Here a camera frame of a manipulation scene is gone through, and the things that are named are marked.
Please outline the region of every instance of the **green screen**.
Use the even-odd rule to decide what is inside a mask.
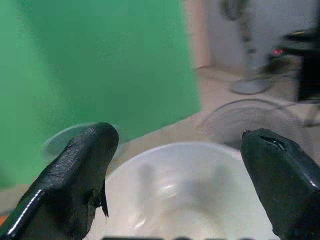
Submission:
[[[70,126],[134,139],[200,109],[182,2],[0,1],[0,187],[31,183]]]

